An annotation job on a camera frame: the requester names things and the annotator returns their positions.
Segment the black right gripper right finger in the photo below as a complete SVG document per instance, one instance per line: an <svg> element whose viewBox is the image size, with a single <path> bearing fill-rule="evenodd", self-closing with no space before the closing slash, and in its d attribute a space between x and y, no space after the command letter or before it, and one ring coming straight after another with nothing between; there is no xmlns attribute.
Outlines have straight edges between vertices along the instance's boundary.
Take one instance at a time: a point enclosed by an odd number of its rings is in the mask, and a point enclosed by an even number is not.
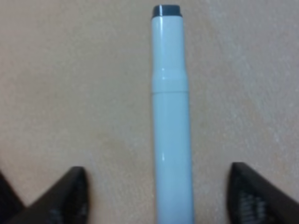
<svg viewBox="0 0 299 224"><path fill-rule="evenodd" d="M227 212L231 224L297 224L299 203L244 162L228 175Z"/></svg>

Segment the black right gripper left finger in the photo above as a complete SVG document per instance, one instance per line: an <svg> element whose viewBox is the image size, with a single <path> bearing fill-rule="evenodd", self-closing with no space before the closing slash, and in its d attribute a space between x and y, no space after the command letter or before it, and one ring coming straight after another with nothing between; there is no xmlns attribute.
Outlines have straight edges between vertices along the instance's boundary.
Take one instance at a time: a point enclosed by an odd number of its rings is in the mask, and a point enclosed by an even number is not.
<svg viewBox="0 0 299 224"><path fill-rule="evenodd" d="M86 170L72 167L40 198L25 206L4 175L0 176L2 224L86 224L90 198Z"/></svg>

